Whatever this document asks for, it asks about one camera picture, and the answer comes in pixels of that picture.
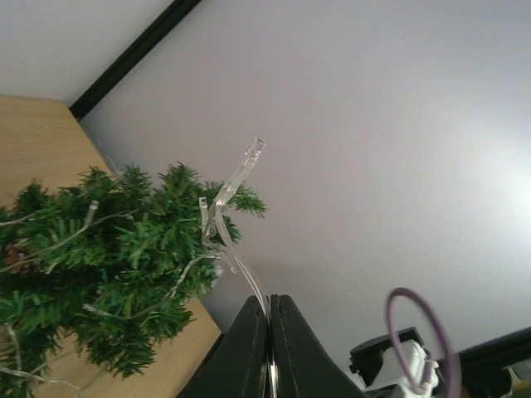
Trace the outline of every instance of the wooden table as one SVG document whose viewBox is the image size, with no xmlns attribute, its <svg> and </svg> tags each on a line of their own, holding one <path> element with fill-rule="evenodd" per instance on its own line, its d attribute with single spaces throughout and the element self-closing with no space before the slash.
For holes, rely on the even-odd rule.
<svg viewBox="0 0 531 398">
<path fill-rule="evenodd" d="M 0 206 L 10 206 L 33 178 L 53 191 L 76 184 L 78 174 L 88 171 L 89 166 L 108 170 L 62 102 L 0 95 Z M 198 300 L 191 301 L 188 309 L 195 321 L 173 340 L 155 347 L 156 362 L 144 376 L 124 381 L 98 376 L 97 366 L 86 363 L 84 355 L 71 353 L 52 363 L 50 377 L 86 387 L 85 398 L 174 398 L 220 335 Z M 73 341 L 64 341 L 63 347 L 62 353 L 71 352 Z M 45 384 L 38 388 L 37 397 L 70 398 L 77 394 L 65 386 Z"/>
</svg>

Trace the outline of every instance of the black metal frame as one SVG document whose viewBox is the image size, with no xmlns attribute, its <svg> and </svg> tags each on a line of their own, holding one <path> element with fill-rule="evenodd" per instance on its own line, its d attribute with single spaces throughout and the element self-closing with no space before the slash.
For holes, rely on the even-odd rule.
<svg viewBox="0 0 531 398">
<path fill-rule="evenodd" d="M 175 0 L 70 107 L 83 119 L 201 0 Z"/>
</svg>

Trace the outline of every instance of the green garland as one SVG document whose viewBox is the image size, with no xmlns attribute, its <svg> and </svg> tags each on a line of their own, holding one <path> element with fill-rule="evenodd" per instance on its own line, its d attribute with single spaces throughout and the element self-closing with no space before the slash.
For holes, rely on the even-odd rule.
<svg viewBox="0 0 531 398">
<path fill-rule="evenodd" d="M 161 299 L 188 262 L 205 254 L 198 200 L 212 203 L 222 183 L 202 183 L 182 164 L 160 177 L 161 187 L 153 188 L 138 167 L 128 167 L 120 179 L 92 168 L 76 187 L 50 194 L 34 182 L 11 210 L 0 207 L 0 223 L 30 216 L 0 226 L 0 323 L 17 334 L 22 371 L 38 368 L 62 337 L 75 334 L 92 363 L 128 377 L 153 363 L 154 343 L 175 337 L 192 321 L 184 304 L 211 288 L 217 278 L 212 259 L 199 260 L 174 297 Z M 100 204 L 88 229 L 48 250 L 83 226 L 92 201 Z M 257 216 L 266 211 L 246 187 L 228 207 Z M 224 217 L 237 241 L 240 231 Z M 20 259 L 27 262 L 18 264 Z M 114 316 L 88 312 L 86 303 Z M 17 369 L 12 344 L 2 346 L 0 366 Z M 0 372 L 0 396 L 26 398 L 32 384 Z"/>
</svg>

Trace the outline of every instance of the white wall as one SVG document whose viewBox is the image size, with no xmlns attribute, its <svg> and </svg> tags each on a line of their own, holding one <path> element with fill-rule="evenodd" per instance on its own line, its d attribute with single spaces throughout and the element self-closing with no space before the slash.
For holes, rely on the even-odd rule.
<svg viewBox="0 0 531 398">
<path fill-rule="evenodd" d="M 72 104 L 171 0 L 0 2 L 0 94 Z"/>
<path fill-rule="evenodd" d="M 531 3 L 203 1 L 92 112 L 120 167 L 223 179 L 254 136 L 241 253 L 341 366 L 424 294 L 457 348 L 529 325 Z M 251 290 L 205 303 L 227 328 Z M 399 327 L 427 325 L 401 305 Z"/>
</svg>

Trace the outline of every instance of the wooden board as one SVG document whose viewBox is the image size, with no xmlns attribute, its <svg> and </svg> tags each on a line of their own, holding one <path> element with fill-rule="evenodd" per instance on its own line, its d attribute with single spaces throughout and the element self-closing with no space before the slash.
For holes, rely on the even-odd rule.
<svg viewBox="0 0 531 398">
<path fill-rule="evenodd" d="M 54 190 L 79 181 L 97 166 L 108 170 L 68 108 L 60 101 L 0 95 L 0 206 L 10 206 L 33 178 Z M 75 353 L 52 363 L 50 378 L 86 387 L 85 398 L 174 398 L 202 362 L 220 331 L 198 300 L 188 305 L 196 319 L 172 341 L 156 346 L 156 362 L 144 376 L 97 377 L 100 369 Z M 71 352 L 73 340 L 63 342 Z M 38 398 L 77 397 L 76 391 L 45 384 Z"/>
</svg>

